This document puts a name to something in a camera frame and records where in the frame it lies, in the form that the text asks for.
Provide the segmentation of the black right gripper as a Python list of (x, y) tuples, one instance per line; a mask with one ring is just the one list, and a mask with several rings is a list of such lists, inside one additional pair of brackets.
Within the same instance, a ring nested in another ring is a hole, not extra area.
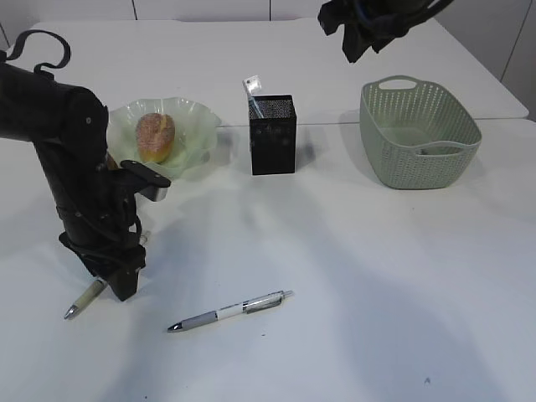
[(356, 63), (372, 48), (379, 53), (395, 40), (420, 24), (432, 1), (329, 1), (317, 15), (326, 35), (344, 25), (343, 53), (349, 63)]

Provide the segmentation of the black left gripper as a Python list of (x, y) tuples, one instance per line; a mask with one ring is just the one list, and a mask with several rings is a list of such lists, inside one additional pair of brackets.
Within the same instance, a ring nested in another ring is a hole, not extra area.
[(54, 201), (64, 226), (59, 240), (93, 276), (106, 279), (121, 302), (137, 293), (145, 266), (135, 195), (146, 189), (147, 168), (138, 162), (92, 169), (54, 164)]

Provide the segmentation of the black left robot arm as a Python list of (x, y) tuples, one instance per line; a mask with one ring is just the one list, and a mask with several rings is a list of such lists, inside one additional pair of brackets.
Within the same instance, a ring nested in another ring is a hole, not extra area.
[(55, 36), (64, 48), (59, 62), (32, 70), (11, 64), (32, 34), (22, 32), (12, 52), (1, 53), (1, 136), (33, 144), (64, 226), (60, 242), (123, 302), (137, 292), (146, 265), (135, 195), (150, 187), (150, 178), (127, 165), (110, 167), (107, 107), (92, 91), (55, 80), (53, 70), (71, 56), (61, 36)]

